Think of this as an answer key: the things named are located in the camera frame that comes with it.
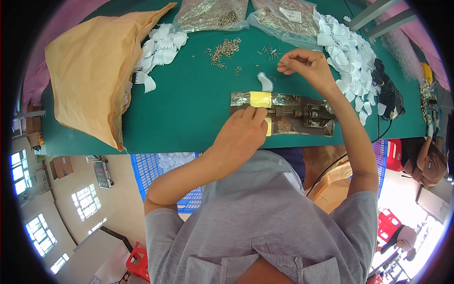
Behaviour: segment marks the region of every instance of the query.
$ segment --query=red stool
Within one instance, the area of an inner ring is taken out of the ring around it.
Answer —
[[[400,220],[391,211],[385,209],[378,216],[378,236],[388,242],[401,225]]]
[[[136,246],[133,248],[131,255],[126,262],[126,268],[133,274],[140,276],[150,282],[150,277],[148,275],[148,256],[147,250],[138,247],[139,242],[136,242]],[[136,257],[139,263],[132,263],[131,260],[133,257]]]
[[[386,159],[386,168],[395,172],[401,172],[404,167],[402,160],[402,142],[400,139],[388,139],[388,158]]]

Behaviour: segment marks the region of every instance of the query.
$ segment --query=person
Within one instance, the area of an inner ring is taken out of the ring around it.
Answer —
[[[302,75],[336,113],[353,171],[347,198],[330,215],[315,205],[285,159],[257,150],[267,110],[239,110],[200,157],[151,183],[144,211],[152,283],[365,283],[378,227],[369,137],[323,53],[295,49],[277,66]],[[184,222],[177,202],[199,186],[202,204]]]
[[[448,168],[446,157],[432,142],[433,135],[433,126],[429,124],[426,140],[423,137],[400,140],[402,142],[400,162],[404,172],[426,187],[439,183]]]
[[[390,247],[401,248],[403,251],[408,252],[405,257],[409,261],[412,261],[415,258],[416,250],[416,232],[411,227],[404,224],[393,233],[388,242],[382,247],[377,246],[375,251],[380,251],[381,254],[384,254]]]

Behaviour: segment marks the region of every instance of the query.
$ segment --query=bubble wrap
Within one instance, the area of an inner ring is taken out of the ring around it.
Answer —
[[[194,152],[159,153],[158,167],[168,172],[196,158]]]
[[[377,25],[389,19],[389,16],[382,14],[375,19]],[[424,83],[424,72],[411,46],[410,40],[401,28],[394,29],[381,36],[382,45],[397,59],[405,78],[416,79],[422,85]]]

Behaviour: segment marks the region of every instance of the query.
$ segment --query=printed label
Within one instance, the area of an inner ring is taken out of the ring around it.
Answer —
[[[279,11],[281,11],[281,13],[283,13],[290,21],[301,23],[301,12],[289,11],[282,7],[279,7]]]

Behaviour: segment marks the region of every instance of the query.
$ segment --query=gray t-shirt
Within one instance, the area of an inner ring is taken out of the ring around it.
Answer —
[[[151,283],[233,284],[260,255],[295,283],[365,283],[377,240],[374,193],[353,194],[328,215],[266,150],[202,189],[186,222],[170,209],[145,217]]]

